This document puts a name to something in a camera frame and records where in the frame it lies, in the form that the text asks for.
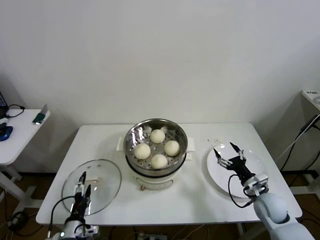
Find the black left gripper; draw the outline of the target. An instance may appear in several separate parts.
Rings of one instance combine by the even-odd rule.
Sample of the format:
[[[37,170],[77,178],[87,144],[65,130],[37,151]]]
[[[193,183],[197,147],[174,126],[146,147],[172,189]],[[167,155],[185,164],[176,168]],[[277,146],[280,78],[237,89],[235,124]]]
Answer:
[[[85,181],[86,181],[87,172],[84,171],[80,176],[78,182],[75,184],[74,187],[74,205],[71,210],[70,220],[71,221],[84,221],[84,216],[86,209],[90,203],[90,196],[91,196],[91,185],[89,184],[85,194]]]

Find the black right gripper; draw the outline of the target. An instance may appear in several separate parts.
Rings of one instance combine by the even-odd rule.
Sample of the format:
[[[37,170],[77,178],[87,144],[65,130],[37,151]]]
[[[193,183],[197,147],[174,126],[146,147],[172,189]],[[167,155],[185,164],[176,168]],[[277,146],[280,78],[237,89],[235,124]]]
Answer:
[[[248,179],[255,176],[255,174],[246,167],[246,157],[244,155],[244,150],[240,149],[236,144],[232,142],[230,142],[230,145],[235,150],[235,152],[238,153],[238,156],[227,160],[222,158],[222,156],[214,148],[213,150],[217,158],[217,163],[229,171],[234,171],[241,182],[246,182]]]

